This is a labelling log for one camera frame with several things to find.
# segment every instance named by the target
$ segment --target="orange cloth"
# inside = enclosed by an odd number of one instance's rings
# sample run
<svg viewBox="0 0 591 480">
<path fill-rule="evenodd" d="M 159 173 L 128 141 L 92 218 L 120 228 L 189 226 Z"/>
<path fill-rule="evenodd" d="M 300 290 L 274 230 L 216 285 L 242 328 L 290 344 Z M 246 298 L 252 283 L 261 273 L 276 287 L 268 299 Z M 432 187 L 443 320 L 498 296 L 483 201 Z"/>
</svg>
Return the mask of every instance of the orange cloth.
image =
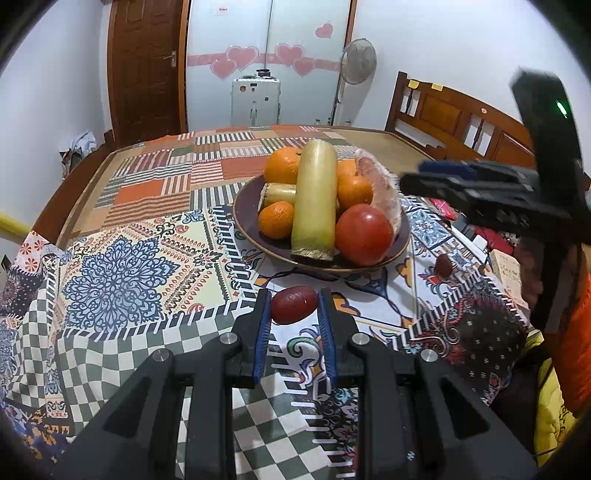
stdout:
<svg viewBox="0 0 591 480">
<path fill-rule="evenodd" d="M 564 405 L 575 416 L 591 403 L 591 277 L 562 337 L 544 334 L 560 382 Z"/>
</svg>

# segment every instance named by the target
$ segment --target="white appliance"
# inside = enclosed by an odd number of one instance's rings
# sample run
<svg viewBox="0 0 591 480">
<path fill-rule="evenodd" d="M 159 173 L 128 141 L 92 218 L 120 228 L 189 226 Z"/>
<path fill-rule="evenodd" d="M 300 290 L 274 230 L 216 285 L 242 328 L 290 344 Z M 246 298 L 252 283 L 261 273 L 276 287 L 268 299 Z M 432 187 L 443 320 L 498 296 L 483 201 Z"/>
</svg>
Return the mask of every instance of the white appliance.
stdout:
<svg viewBox="0 0 591 480">
<path fill-rule="evenodd" d="M 268 127 L 279 123 L 281 82 L 246 75 L 232 82 L 232 126 Z"/>
</svg>

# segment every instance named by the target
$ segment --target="red date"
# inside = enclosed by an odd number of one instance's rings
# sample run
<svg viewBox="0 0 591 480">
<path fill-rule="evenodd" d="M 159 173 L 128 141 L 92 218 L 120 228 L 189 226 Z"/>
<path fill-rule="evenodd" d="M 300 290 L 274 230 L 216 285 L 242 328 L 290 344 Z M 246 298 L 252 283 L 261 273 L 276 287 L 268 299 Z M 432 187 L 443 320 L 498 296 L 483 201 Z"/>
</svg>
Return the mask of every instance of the red date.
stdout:
<svg viewBox="0 0 591 480">
<path fill-rule="evenodd" d="M 298 286 L 281 290 L 271 300 L 271 317 L 280 325 L 305 319 L 318 308 L 318 294 L 310 287 Z"/>
<path fill-rule="evenodd" d="M 441 254 L 435 260 L 435 273 L 442 280 L 448 279 L 453 273 L 453 264 L 446 254 Z"/>
</svg>

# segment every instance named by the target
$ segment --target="fruit bowl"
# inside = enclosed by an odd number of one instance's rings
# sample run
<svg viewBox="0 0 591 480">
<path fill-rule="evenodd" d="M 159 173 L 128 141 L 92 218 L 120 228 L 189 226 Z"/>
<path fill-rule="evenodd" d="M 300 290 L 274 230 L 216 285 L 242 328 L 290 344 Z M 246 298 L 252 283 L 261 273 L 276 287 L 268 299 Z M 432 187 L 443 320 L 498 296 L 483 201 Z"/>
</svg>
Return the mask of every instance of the fruit bowl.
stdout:
<svg viewBox="0 0 591 480">
<path fill-rule="evenodd" d="M 296 265 L 305 270 L 322 271 L 333 274 L 361 273 L 377 270 L 391 261 L 398 258 L 408 246 L 410 241 L 410 227 L 408 218 L 402 213 L 401 226 L 398 236 L 386 253 L 386 257 L 379 263 L 369 267 L 360 267 L 348 261 L 341 254 L 335 255 L 332 262 L 315 261 L 304 257 L 293 257 L 289 239 L 272 240 L 263 235 L 258 228 L 258 206 L 261 191 L 265 185 L 262 175 L 252 179 L 244 185 L 238 195 L 234 198 L 233 215 L 236 227 L 242 232 L 246 239 L 255 247 L 266 254 L 283 260 L 284 262 Z"/>
</svg>

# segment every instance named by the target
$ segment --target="wooden door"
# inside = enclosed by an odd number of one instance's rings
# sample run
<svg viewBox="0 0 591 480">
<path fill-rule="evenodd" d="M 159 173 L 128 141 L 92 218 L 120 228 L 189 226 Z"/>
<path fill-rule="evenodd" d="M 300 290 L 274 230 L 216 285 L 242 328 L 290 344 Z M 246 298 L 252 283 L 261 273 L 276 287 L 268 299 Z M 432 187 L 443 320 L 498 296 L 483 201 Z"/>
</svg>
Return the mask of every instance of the wooden door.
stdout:
<svg viewBox="0 0 591 480">
<path fill-rule="evenodd" d="M 109 97 L 118 147 L 180 133 L 177 69 L 182 3 L 113 2 Z"/>
</svg>

